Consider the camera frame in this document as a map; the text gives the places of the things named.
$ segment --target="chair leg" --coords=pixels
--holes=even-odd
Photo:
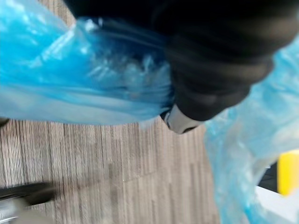
[[[8,118],[2,118],[0,117],[0,128],[6,125],[6,123],[9,121]]]

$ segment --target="striped carpet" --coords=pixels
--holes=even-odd
[[[41,2],[73,22],[61,1]],[[0,183],[54,182],[57,199],[34,209],[56,224],[218,224],[203,132],[10,121]]]

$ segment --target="white surface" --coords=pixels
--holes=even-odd
[[[256,188],[256,193],[261,204],[267,210],[296,223],[299,217],[299,190],[288,197],[261,187]]]

